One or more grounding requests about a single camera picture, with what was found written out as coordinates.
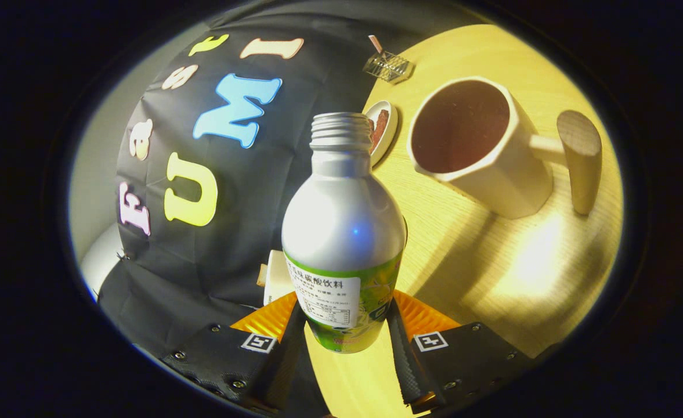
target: bottle neck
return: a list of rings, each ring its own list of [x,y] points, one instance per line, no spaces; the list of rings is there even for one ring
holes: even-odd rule
[[[360,113],[317,114],[313,118],[313,174],[363,177],[370,174],[370,120]]]
[[[313,174],[327,177],[370,175],[370,153],[366,151],[313,150]]]

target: white cup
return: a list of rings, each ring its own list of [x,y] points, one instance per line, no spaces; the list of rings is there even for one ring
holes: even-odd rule
[[[414,169],[502,217],[535,214],[553,191],[545,161],[568,167],[575,211],[588,214],[601,177],[601,140],[577,111],[557,119],[561,139],[536,135],[505,87],[483,77],[451,80],[424,100],[407,141]]]

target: wooden table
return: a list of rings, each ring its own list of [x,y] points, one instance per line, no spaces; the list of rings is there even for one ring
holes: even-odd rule
[[[409,240],[397,289],[460,323],[475,320],[535,357],[564,339],[590,311],[615,261],[623,224],[620,169],[594,108],[566,74],[513,35],[490,24],[443,32],[400,56],[415,64],[409,80],[378,80],[364,109],[388,100],[399,111],[389,153],[373,169],[399,202]],[[572,210],[567,169],[553,166],[554,192],[537,214],[509,220],[413,170],[406,152],[413,114],[444,82],[480,75],[508,88],[538,133],[558,138],[561,111],[585,114],[602,138],[596,206]],[[333,415],[411,416],[400,396],[387,326],[359,354],[323,349],[306,336]]]

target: coffee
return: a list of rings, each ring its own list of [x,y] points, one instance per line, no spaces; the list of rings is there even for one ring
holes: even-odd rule
[[[411,135],[418,164],[429,172],[461,170],[487,156],[506,132],[509,105],[492,85],[468,80],[436,93]]]

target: bottle label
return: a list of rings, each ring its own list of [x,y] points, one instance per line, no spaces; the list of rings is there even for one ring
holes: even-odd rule
[[[316,275],[287,260],[287,268],[302,311],[330,326],[349,328],[357,323],[360,278]]]
[[[392,299],[402,254],[364,270],[330,272],[302,265],[285,252],[297,301],[324,347],[356,352],[375,341]]]

